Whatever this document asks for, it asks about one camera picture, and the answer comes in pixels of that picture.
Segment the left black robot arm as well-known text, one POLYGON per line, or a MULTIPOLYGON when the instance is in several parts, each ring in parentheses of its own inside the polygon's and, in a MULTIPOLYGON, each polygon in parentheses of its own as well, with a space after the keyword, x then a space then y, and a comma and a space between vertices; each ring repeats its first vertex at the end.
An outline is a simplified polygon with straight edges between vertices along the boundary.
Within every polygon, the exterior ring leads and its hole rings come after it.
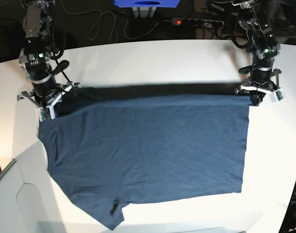
POLYGON ((247 91, 254 106, 258 106, 265 95, 278 102, 283 99, 279 84, 281 70, 273 68, 273 63, 279 54, 280 44, 273 34, 266 3, 261 0, 233 0, 231 3, 237 9, 238 23, 246 31, 248 42, 240 45, 234 35, 231 39, 236 47, 252 55, 251 65, 239 69, 240 74, 248 77, 235 93, 247 91))

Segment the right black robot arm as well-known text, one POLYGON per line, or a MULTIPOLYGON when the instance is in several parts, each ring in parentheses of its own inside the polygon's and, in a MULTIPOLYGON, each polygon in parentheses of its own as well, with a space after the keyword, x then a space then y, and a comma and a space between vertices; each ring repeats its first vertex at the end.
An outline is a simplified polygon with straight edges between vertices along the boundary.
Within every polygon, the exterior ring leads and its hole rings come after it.
POLYGON ((32 83, 31 92, 22 91, 17 100, 27 99, 38 109, 39 120, 56 118, 55 106, 71 89, 80 88, 79 83, 67 79, 66 84, 56 82, 55 76, 64 74, 69 61, 59 62, 64 54, 65 42, 58 48, 53 34, 53 0, 23 0, 27 9, 23 30, 27 45, 20 50, 19 65, 26 79, 32 83))

